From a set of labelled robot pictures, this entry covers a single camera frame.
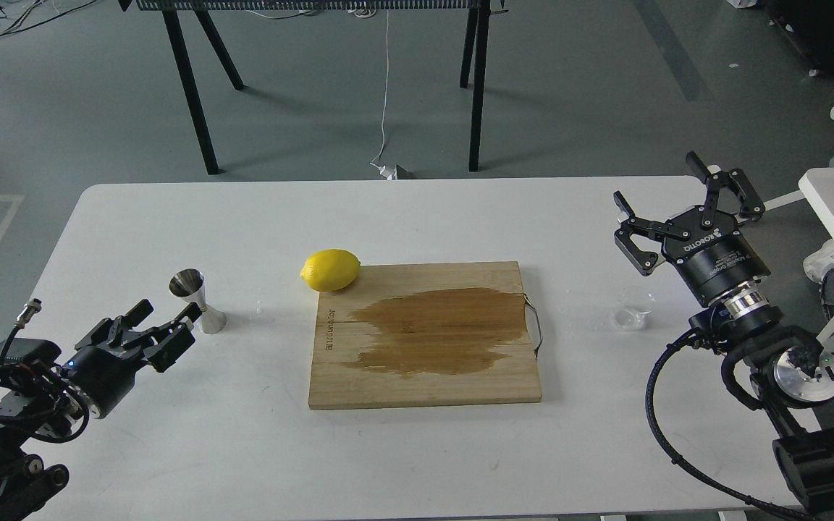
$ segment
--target lemon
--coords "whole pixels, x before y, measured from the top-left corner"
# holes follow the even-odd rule
[[[315,291],[337,291],[358,276],[360,261],[346,250],[321,250],[305,260],[301,278]]]

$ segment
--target jigger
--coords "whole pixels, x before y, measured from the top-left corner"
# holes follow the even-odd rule
[[[186,302],[194,302],[201,308],[198,319],[202,333],[215,334],[227,323],[227,315],[209,306],[205,301],[205,276],[199,270],[189,268],[179,271],[169,280],[169,292]]]

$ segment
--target cable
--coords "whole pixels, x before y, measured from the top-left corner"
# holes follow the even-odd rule
[[[347,9],[347,13],[353,14],[358,19],[371,19],[377,12],[378,9]]]
[[[11,343],[14,341],[14,337],[17,335],[24,326],[20,326],[19,324],[15,324],[11,333],[9,333],[9,337],[7,337],[6,341],[4,341],[2,345],[2,350],[0,351],[0,365],[6,362],[6,355],[9,354],[9,348],[11,347]]]
[[[662,372],[662,367],[665,367],[665,363],[668,360],[671,360],[672,356],[675,356],[675,353],[681,350],[681,347],[688,345],[688,340],[692,339],[694,331],[688,331],[685,334],[682,334],[681,337],[678,337],[678,340],[675,340],[674,343],[668,344],[667,349],[665,352],[662,353],[662,356],[658,359],[655,363],[655,366],[652,367],[652,372],[649,374],[649,381],[646,382],[646,419],[649,420],[649,429],[652,429],[652,435],[655,436],[655,441],[662,447],[663,451],[668,454],[669,458],[671,458],[671,462],[673,465],[677,465],[684,469],[689,475],[692,475],[693,478],[698,479],[698,481],[703,482],[709,487],[716,488],[718,491],[725,492],[725,494],[731,495],[732,497],[742,500],[744,504],[751,505],[752,507],[757,507],[762,511],[768,512],[771,515],[777,515],[782,519],[791,519],[796,521],[820,521],[820,519],[816,517],[812,517],[811,515],[804,514],[803,512],[797,512],[795,510],[791,510],[790,508],[779,507],[777,504],[771,504],[767,501],[761,501],[754,497],[751,497],[747,494],[742,494],[741,492],[734,491],[734,489],[723,485],[721,482],[716,481],[714,478],[710,478],[708,475],[704,474],[701,470],[699,470],[694,465],[689,464],[684,456],[681,455],[676,449],[671,445],[665,435],[662,434],[662,428],[658,425],[658,418],[655,417],[655,383],[658,380],[659,374]]]
[[[34,29],[35,27],[40,27],[43,24],[50,23],[53,20],[59,19],[59,17],[66,16],[66,14],[72,13],[73,11],[78,11],[79,9],[83,9],[83,7],[92,6],[92,4],[95,4],[97,1],[98,0],[90,0],[89,2],[87,2],[85,4],[82,4],[82,6],[73,7],[73,9],[63,11],[59,14],[56,14],[56,16],[50,17],[47,20],[37,22],[37,23],[35,23],[33,25],[30,25],[30,26],[27,26],[27,27],[21,27],[21,25],[23,25],[24,22],[28,19],[29,14],[36,7],[42,6],[42,4],[44,3],[44,0],[33,0],[33,2],[30,3],[29,6],[26,7],[26,9],[23,11],[23,13],[21,13],[20,16],[17,17],[17,19],[15,19],[13,21],[13,23],[10,24],[9,27],[6,27],[6,30],[3,30],[3,32],[0,33],[0,38],[3,37],[3,36],[10,36],[12,34],[24,33],[26,30]]]
[[[384,154],[384,147],[388,144],[387,135],[384,133],[384,115],[387,113],[388,110],[388,79],[391,78],[391,45],[390,39],[388,39],[388,35],[391,33],[391,11],[384,11],[384,105],[382,106],[382,147],[378,151],[378,155],[375,156],[368,164],[374,166],[378,169],[378,171],[382,171],[382,168],[375,164],[375,161],[378,161]]]
[[[266,20],[288,20],[288,19],[292,19],[293,17],[310,17],[312,15],[311,11],[307,11],[307,12],[298,11],[297,13],[289,14],[288,16],[284,16],[284,17],[267,17],[265,14],[262,14],[258,11],[246,11],[246,12],[255,14],[258,17],[264,17],[264,19],[266,19]]]
[[[95,4],[96,2],[98,2],[98,0],[90,0],[89,2],[87,2],[85,4],[82,4],[82,6],[73,7],[73,9],[70,9],[69,11],[63,11],[62,13],[57,14],[55,17],[50,17],[47,20],[39,21],[39,22],[35,23],[34,25],[23,27],[22,29],[19,29],[19,30],[10,30],[10,32],[8,32],[8,33],[1,33],[0,37],[9,36],[10,34],[24,33],[26,30],[32,30],[35,27],[40,27],[43,24],[46,24],[46,23],[49,23],[49,22],[54,21],[56,19],[59,19],[59,17],[66,16],[66,14],[72,13],[73,11],[78,11],[79,9],[82,9],[83,7],[89,7],[91,4]],[[40,6],[40,4],[42,4],[42,3],[43,3],[42,0],[37,0],[37,3],[35,5],[35,7]]]

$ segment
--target wet stain on cutting board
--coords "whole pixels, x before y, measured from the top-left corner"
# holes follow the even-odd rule
[[[379,333],[347,367],[375,373],[465,375],[490,369],[506,354],[494,347],[526,328],[523,295],[487,287],[424,291],[375,302],[351,317]]]

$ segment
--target black cable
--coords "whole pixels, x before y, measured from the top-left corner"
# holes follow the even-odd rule
[[[66,14],[72,13],[73,11],[83,9],[83,7],[92,6],[92,4],[95,4],[98,0],[90,0],[89,2],[87,2],[85,4],[82,4],[82,6],[73,7],[73,9],[63,11],[62,13],[59,13],[56,16],[50,17],[47,20],[37,22],[37,23],[35,23],[33,25],[30,25],[30,26],[27,26],[27,27],[21,27],[21,25],[28,19],[29,14],[36,7],[39,7],[41,4],[43,4],[43,1],[44,0],[33,0],[32,4],[30,4],[30,6],[28,6],[27,9],[25,9],[24,12],[21,13],[21,15],[15,21],[13,21],[13,23],[10,24],[9,27],[6,27],[6,30],[3,30],[3,32],[0,33],[0,38],[3,37],[3,36],[10,36],[12,34],[24,33],[26,30],[34,29],[35,27],[40,27],[43,24],[46,24],[46,23],[49,23],[53,20],[59,19],[59,17],[66,16]]]
[[[11,333],[9,333],[9,337],[7,337],[6,341],[2,344],[2,350],[0,351],[0,365],[3,365],[6,362],[6,355],[9,354],[11,343],[14,341],[14,337],[17,336],[17,332],[19,332],[22,327],[23,326],[19,326],[19,324],[15,324]]]
[[[0,37],[1,36],[8,36],[9,34],[24,33],[26,30],[34,29],[35,27],[40,27],[43,24],[46,24],[47,22],[51,22],[51,21],[54,21],[56,19],[59,19],[59,17],[66,16],[66,14],[69,14],[69,13],[72,13],[73,11],[77,11],[79,9],[82,9],[83,7],[89,7],[91,4],[95,4],[96,2],[98,2],[98,0],[90,0],[89,2],[87,2],[85,4],[82,4],[82,6],[73,7],[73,9],[70,9],[69,11],[63,11],[62,13],[57,14],[55,17],[50,17],[49,19],[37,22],[34,25],[23,27],[22,29],[19,29],[19,30],[10,30],[10,32],[8,32],[8,33],[2,33],[2,34],[0,34]]]
[[[742,494],[739,491],[735,491],[735,489],[723,485],[714,478],[710,478],[697,467],[689,464],[689,462],[684,459],[684,456],[676,451],[668,439],[665,438],[665,435],[662,434],[662,428],[658,425],[658,418],[655,417],[655,383],[658,382],[658,376],[662,372],[662,367],[665,367],[665,363],[667,363],[668,360],[671,360],[672,356],[675,356],[675,353],[681,350],[681,347],[686,345],[686,340],[691,337],[692,333],[693,331],[688,331],[688,333],[682,334],[678,340],[675,340],[675,343],[668,344],[665,352],[662,353],[662,356],[659,357],[657,362],[655,362],[655,366],[652,367],[652,372],[649,374],[649,381],[646,382],[646,419],[649,420],[649,429],[652,429],[652,435],[655,436],[655,441],[657,441],[663,451],[668,454],[668,457],[671,458],[673,465],[681,467],[689,475],[692,475],[693,478],[698,479],[698,481],[701,481],[709,487],[716,488],[718,491],[725,492],[725,494],[731,495],[738,500],[742,500],[744,504],[759,508],[762,511],[768,512],[768,514],[777,515],[777,517],[782,519],[791,519],[795,521],[820,521],[820,519],[804,514],[804,512],[797,512],[795,510],[791,510],[790,508],[779,507],[777,504],[771,504],[770,502],[761,501],[751,497],[750,495]]]

